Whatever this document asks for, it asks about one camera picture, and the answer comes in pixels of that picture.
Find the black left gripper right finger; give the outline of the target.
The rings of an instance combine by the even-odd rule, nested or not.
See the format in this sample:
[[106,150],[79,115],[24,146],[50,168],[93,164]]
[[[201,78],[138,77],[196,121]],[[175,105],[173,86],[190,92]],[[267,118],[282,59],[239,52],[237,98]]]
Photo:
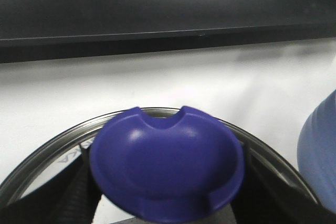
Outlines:
[[335,214],[287,185],[243,145],[245,175],[231,203],[237,223],[335,223]]

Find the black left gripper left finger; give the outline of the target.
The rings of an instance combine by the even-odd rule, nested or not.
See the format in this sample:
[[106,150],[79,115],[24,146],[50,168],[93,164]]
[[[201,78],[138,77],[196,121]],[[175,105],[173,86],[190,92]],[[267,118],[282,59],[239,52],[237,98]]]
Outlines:
[[32,193],[1,209],[1,223],[92,223],[102,192],[89,167],[89,148]]

